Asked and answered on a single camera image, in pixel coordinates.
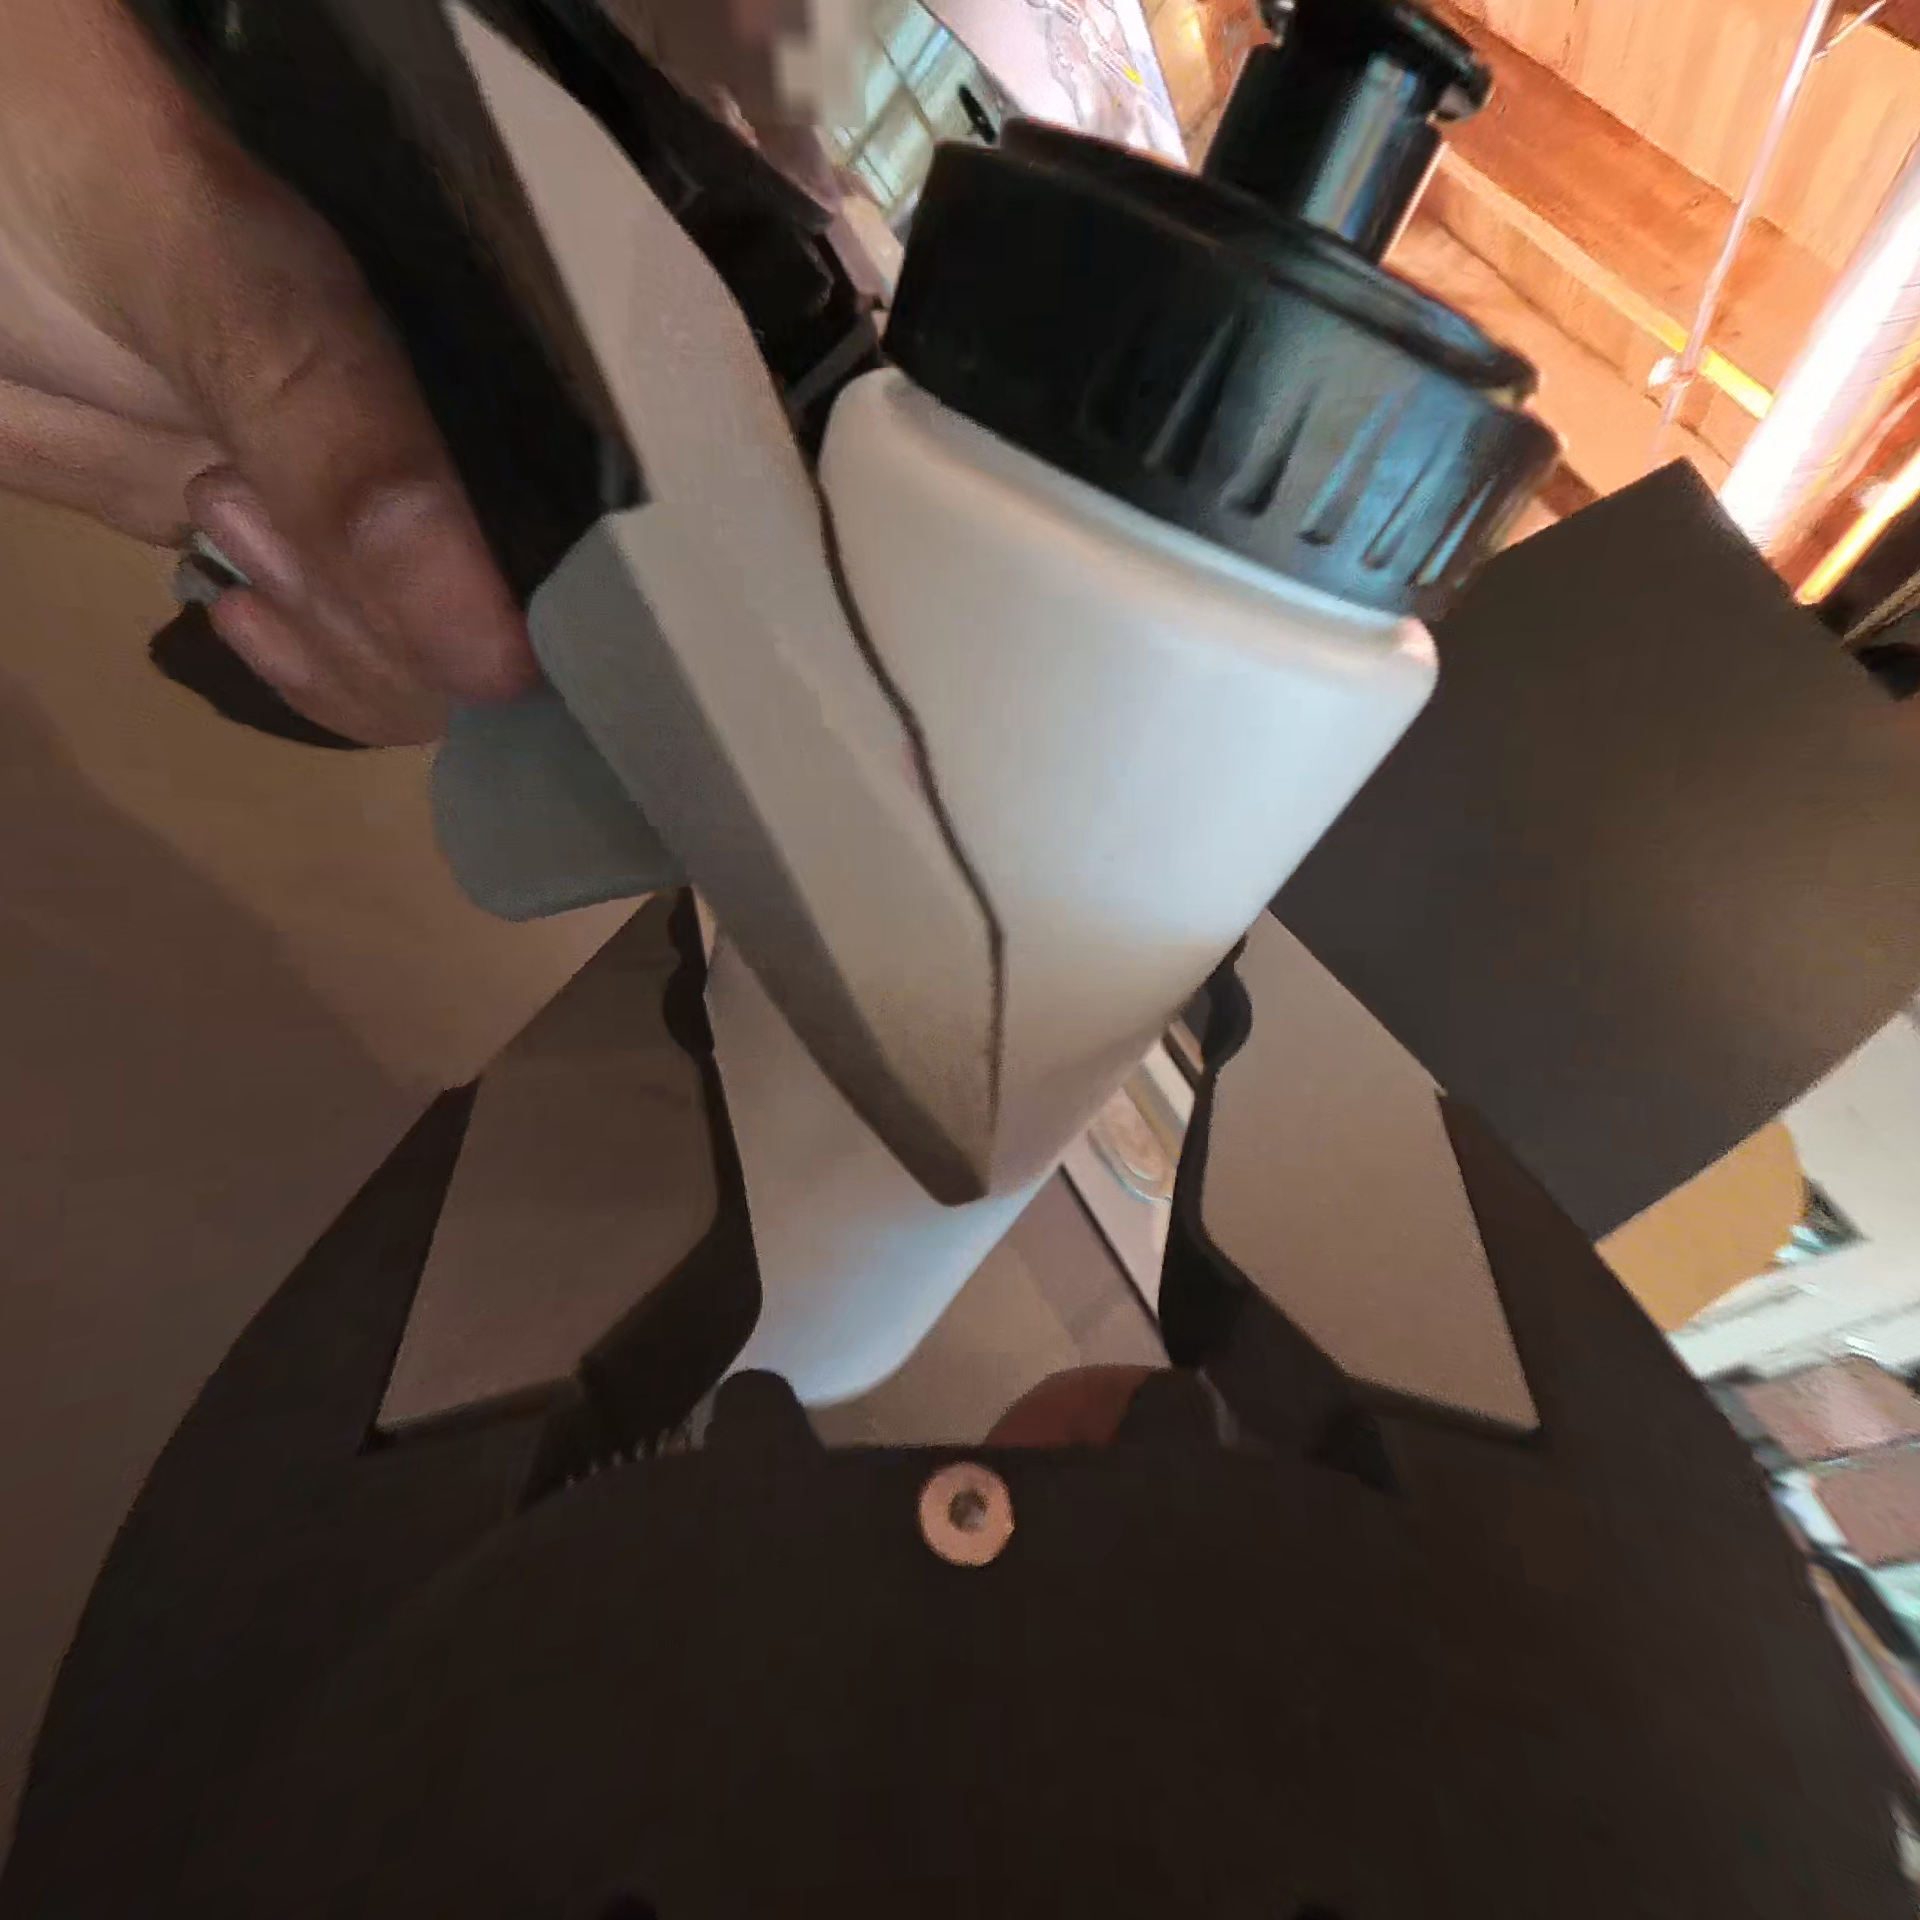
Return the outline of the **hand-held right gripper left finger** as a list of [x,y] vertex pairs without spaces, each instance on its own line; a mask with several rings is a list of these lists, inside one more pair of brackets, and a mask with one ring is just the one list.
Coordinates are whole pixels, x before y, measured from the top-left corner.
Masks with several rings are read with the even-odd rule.
[[477,1082],[382,1428],[548,1404],[681,1428],[762,1307],[691,897],[659,897]]

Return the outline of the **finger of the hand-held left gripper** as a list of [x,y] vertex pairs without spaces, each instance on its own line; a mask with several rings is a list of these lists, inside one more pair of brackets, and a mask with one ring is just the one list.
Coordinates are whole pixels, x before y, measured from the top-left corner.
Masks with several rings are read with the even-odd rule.
[[1278,922],[1594,1238],[1915,998],[1915,710],[1686,464],[1491,561]]
[[539,692],[453,721],[443,857],[504,922],[691,883],[900,1166],[974,1202],[1001,929],[750,325],[587,110],[469,4],[443,19],[641,468],[533,589]]

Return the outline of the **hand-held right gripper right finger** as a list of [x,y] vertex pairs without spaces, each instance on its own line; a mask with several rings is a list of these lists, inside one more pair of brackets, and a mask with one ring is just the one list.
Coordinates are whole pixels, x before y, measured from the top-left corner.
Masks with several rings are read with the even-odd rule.
[[1267,1433],[1358,1404],[1537,1433],[1428,1070],[1272,914],[1208,997],[1169,1353]]

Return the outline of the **white bottle black lid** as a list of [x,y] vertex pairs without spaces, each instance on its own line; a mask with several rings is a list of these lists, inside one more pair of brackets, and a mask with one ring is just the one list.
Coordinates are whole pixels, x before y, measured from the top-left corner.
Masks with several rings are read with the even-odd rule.
[[1491,92],[1427,6],[1292,4],[1200,171],[1033,120],[936,153],[821,477],[1000,926],[993,1194],[926,1198],[723,944],[733,1372],[892,1376],[1428,704],[1560,451],[1533,366],[1386,267]]

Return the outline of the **person's left hand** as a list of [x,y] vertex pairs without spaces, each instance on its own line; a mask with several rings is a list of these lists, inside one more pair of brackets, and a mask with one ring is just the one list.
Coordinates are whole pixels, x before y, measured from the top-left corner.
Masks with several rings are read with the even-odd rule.
[[211,629],[361,745],[539,684],[358,270],[123,4],[3,4],[3,257],[8,493],[212,544]]

